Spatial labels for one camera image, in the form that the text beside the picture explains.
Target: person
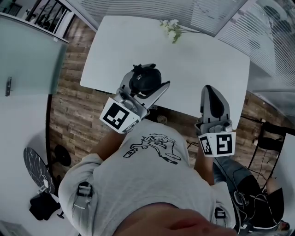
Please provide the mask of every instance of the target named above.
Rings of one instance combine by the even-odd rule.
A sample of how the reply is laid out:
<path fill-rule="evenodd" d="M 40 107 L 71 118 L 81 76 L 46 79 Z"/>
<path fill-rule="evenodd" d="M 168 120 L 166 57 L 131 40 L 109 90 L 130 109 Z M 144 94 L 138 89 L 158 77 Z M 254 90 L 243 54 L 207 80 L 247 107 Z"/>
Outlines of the person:
<path fill-rule="evenodd" d="M 269 178 L 264 193 L 251 171 L 230 157 L 217 157 L 214 179 L 226 181 L 234 204 L 239 209 L 242 226 L 249 231 L 276 230 L 284 213 L 283 189 Z"/>
<path fill-rule="evenodd" d="M 184 138 L 143 120 L 127 135 L 111 130 L 72 167 L 59 187 L 77 231 L 100 236 L 233 236 L 235 213 L 213 158 L 199 148 L 189 166 Z"/>

